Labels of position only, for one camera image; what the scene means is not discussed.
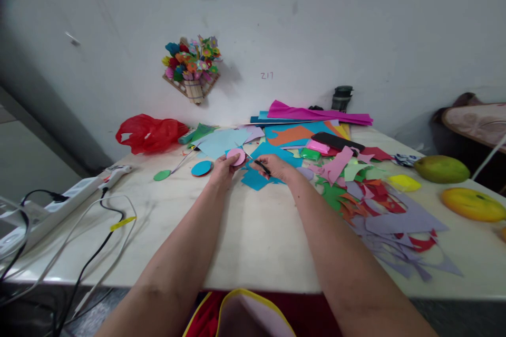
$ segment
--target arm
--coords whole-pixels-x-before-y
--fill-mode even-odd
[[[96,336],[181,335],[218,239],[226,191],[239,155],[215,162],[211,178]]]
[[[436,336],[360,238],[307,179],[275,155],[258,159],[290,188],[318,280],[343,335]],[[264,175],[258,165],[251,166]]]

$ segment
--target water bottle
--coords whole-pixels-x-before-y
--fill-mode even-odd
[[[346,108],[352,98],[352,91],[352,86],[336,87],[336,91],[332,97],[332,109],[346,113]]]

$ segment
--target power strip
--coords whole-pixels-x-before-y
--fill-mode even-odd
[[[49,234],[50,231],[90,197],[103,182],[103,179],[99,177],[83,179],[63,193],[63,195],[68,196],[69,199],[61,203],[52,202],[46,208],[42,208],[34,202],[27,201],[23,210],[30,219],[31,230],[23,253],[26,253],[42,238]],[[17,227],[7,235],[0,236],[0,251],[2,252],[0,255],[4,255],[10,249],[19,248],[20,246],[18,245],[24,238],[25,226],[20,223],[20,220],[17,220],[17,218],[21,217],[17,214],[18,212],[15,213],[16,214],[12,214],[9,219],[4,217],[6,222]]]

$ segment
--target wall-mounted craft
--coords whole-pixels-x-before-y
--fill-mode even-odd
[[[167,67],[163,78],[172,84],[190,102],[199,105],[209,94],[220,77],[217,62],[222,62],[216,37],[187,39],[181,37],[179,44],[165,46],[171,56],[162,59]]]

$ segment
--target table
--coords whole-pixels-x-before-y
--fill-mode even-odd
[[[352,139],[366,146],[378,146],[388,153],[414,154],[418,152],[371,127],[353,126]],[[245,145],[251,153],[257,143]],[[165,238],[183,218],[208,181],[208,177],[195,178],[191,168],[202,158],[193,153],[174,176],[155,182],[153,176],[173,169],[181,161],[182,148],[152,156],[132,154],[118,164],[129,164],[134,171],[123,177],[112,189],[112,195],[126,194],[132,200],[139,215],[120,261],[103,285],[131,287]],[[459,277],[439,270],[429,269],[434,278],[424,283],[417,275],[409,280],[381,263],[389,275],[411,298],[455,300],[506,300],[506,243],[498,231],[502,223],[481,223],[467,220],[447,209],[439,200],[439,194],[449,187],[469,187],[484,192],[506,204],[505,198],[474,181],[442,185],[428,182],[409,168],[392,162],[376,166],[395,174],[408,174],[422,183],[422,188],[409,193],[430,213],[450,228],[441,232],[441,247],[464,273]],[[205,281],[206,289],[228,290],[245,287],[252,290],[296,293],[320,292],[312,257],[295,203],[288,187],[282,184],[267,185],[261,192],[252,190],[240,182],[239,172],[234,178],[233,190],[223,215],[218,248]],[[67,220],[60,224],[39,246],[25,254],[13,270],[20,270],[11,278],[15,282],[33,282],[54,255],[66,234],[87,206],[99,198],[97,191]],[[111,206],[127,210],[124,199],[113,199]],[[45,278],[45,283],[73,284],[93,252],[117,222],[114,212],[96,206],[90,210],[74,232],[58,261]],[[129,226],[113,234],[109,243],[90,265],[83,280],[93,285],[109,268],[125,238]],[[433,249],[429,259],[438,259],[440,251]]]

